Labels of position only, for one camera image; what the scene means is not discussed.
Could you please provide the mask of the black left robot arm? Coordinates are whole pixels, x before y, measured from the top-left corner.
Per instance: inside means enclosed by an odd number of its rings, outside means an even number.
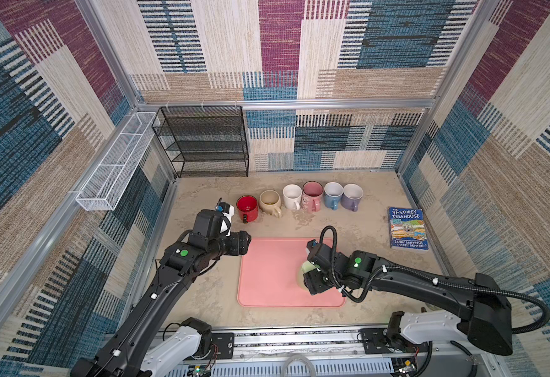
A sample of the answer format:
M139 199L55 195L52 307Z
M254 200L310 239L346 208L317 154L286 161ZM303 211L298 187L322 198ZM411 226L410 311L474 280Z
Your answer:
M202 320L184 320L175 334L151 344L168 314L202 274L223 256L248 253L251 236L234 232L235 208L223 201L201 210L193 229L185 231L164 252L145 294L114 336L92 359L81 358L72 376L164 376L187 358L200 360L214 350L212 327Z

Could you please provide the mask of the beige ceramic teapot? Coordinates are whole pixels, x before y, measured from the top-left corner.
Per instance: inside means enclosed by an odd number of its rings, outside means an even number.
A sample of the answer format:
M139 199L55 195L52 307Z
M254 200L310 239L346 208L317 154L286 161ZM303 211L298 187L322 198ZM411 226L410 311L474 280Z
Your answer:
M278 192L271 189L262 192L259 196L259 208L267 215L281 218L281 197Z

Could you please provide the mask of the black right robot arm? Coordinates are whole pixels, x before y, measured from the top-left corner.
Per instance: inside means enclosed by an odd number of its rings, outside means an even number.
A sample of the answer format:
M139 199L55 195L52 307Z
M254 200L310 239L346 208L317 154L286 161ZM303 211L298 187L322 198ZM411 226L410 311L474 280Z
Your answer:
M370 291L413 298L452 314L459 320L455 328L480 350L500 356L513 353L511 304L491 276L442 276L364 251L347 257L317 240L307 242L306 253L316 267L303 275L311 295L334 288L353 303L362 303Z

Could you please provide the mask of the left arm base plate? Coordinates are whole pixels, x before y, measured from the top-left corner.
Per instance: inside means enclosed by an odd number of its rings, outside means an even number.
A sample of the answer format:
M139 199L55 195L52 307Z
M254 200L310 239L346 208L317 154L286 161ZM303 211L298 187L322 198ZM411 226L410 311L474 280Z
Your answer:
M233 332L211 333L209 336L202 336L196 356L203 361L232 360L234 345L235 334Z

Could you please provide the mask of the pink plastic tray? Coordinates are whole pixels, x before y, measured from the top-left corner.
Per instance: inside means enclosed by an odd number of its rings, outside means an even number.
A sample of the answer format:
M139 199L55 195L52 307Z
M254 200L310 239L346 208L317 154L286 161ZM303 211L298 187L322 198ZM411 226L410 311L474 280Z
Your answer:
M299 279L309 237L257 237L242 257L237 301L244 307L339 308L333 290L311 295Z

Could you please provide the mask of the purple ceramic mug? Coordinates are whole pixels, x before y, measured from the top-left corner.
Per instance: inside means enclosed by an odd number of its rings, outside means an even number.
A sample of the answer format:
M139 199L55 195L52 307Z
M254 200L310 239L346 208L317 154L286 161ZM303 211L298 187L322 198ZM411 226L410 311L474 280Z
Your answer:
M361 186L352 183L344 185L341 205L347 210L357 212L363 196L364 190Z

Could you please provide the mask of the light green mug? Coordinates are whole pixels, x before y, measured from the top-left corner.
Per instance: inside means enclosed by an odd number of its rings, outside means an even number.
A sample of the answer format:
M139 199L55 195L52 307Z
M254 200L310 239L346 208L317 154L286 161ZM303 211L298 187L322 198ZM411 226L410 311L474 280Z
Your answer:
M298 286L305 290L311 291L316 284L319 284L321 278L321 270L312 262L303 262L296 276Z

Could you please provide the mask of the white ceramic mug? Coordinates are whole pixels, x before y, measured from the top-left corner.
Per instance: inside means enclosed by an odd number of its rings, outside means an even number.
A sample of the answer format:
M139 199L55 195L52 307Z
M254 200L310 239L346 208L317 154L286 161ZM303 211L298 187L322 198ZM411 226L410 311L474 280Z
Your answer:
M286 185L282 190L284 205L287 209L297 211L301 209L303 190L295 184Z

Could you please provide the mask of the blue ceramic mug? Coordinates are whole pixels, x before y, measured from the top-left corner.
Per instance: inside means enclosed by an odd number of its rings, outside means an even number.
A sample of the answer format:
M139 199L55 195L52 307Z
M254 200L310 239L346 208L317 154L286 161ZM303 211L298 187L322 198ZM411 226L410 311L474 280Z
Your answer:
M337 210L342 199L343 186L338 182L328 182L324 186L325 207L331 210Z

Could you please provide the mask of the red ceramic mug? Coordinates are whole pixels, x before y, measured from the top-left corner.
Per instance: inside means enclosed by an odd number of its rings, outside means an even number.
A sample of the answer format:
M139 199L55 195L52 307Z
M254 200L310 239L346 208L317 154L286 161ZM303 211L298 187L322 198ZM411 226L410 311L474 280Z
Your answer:
M238 199L236 208L244 224L253 222L259 217L259 201L254 196L242 196Z

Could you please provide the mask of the pink ghost mug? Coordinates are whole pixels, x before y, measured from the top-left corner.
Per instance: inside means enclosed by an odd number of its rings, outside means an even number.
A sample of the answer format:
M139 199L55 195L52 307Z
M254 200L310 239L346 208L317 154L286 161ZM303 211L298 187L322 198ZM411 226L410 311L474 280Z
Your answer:
M307 212L320 211L323 194L324 187L321 183L316 181L306 182L302 188L302 209Z

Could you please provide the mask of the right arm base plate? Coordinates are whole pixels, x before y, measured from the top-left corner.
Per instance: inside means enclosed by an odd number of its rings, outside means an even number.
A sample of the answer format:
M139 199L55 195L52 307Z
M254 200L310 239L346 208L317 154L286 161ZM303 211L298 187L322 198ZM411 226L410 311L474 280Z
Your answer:
M362 328L358 331L358 341L366 354L415 353L416 348L398 329Z

